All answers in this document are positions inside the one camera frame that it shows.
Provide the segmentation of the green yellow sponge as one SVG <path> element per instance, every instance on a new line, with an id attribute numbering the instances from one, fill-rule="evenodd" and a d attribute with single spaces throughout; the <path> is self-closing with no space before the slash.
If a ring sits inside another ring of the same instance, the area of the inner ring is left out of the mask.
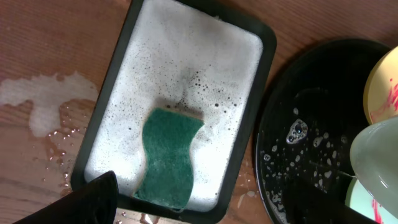
<path id="1" fill-rule="evenodd" d="M 181 210 L 193 189 L 190 146 L 204 125 L 200 119 L 156 108 L 142 129 L 146 168 L 134 197 Z"/>

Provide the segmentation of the black round tray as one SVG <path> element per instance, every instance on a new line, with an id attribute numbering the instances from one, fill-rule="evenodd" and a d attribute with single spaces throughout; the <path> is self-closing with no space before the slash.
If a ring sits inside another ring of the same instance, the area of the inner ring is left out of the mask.
<path id="1" fill-rule="evenodd" d="M 283 71 L 261 114 L 256 176 L 272 223 L 289 223 L 285 186 L 301 179 L 345 204 L 351 143 L 368 121 L 363 91 L 389 47 L 366 39 L 310 47 Z"/>

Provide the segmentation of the yellow plate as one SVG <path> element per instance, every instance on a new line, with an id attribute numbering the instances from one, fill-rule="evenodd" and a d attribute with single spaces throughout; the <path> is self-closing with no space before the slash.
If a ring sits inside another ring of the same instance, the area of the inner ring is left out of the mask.
<path id="1" fill-rule="evenodd" d="M 364 87 L 363 108 L 369 124 L 397 116 L 397 47 L 371 70 Z"/>

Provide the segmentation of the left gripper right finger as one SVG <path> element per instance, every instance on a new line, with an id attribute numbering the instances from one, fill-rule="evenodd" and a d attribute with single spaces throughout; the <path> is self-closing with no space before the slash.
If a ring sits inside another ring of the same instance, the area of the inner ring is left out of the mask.
<path id="1" fill-rule="evenodd" d="M 289 183 L 282 192 L 287 221 L 298 224 L 376 224 L 313 185 Z"/>

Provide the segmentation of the mint green plate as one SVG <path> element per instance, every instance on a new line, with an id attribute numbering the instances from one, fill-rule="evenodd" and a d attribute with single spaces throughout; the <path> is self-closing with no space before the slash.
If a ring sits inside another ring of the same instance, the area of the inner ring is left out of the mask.
<path id="1" fill-rule="evenodd" d="M 397 216 L 397 117 L 364 128 L 353 140 L 350 162 L 363 187 Z"/>
<path id="2" fill-rule="evenodd" d="M 345 205 L 376 223 L 397 224 L 397 218 L 382 207 L 355 178 L 348 186 Z"/>

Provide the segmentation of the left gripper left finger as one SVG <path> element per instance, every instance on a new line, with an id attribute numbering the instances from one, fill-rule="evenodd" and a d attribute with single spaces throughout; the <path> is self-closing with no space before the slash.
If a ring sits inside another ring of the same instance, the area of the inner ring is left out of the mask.
<path id="1" fill-rule="evenodd" d="M 117 210 L 118 183 L 108 171 L 80 190 L 72 192 L 15 224 L 107 224 Z"/>

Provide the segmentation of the black rectangular soapy tray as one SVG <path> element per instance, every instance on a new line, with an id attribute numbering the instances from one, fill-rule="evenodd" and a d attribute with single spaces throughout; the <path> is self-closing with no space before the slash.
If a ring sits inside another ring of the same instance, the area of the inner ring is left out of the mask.
<path id="1" fill-rule="evenodd" d="M 218 1 L 133 0 L 78 153 L 73 190 L 112 170 L 118 207 L 217 223 L 229 206 L 277 45 L 260 20 Z M 194 116 L 193 192 L 184 210 L 134 199 L 155 108 Z"/>

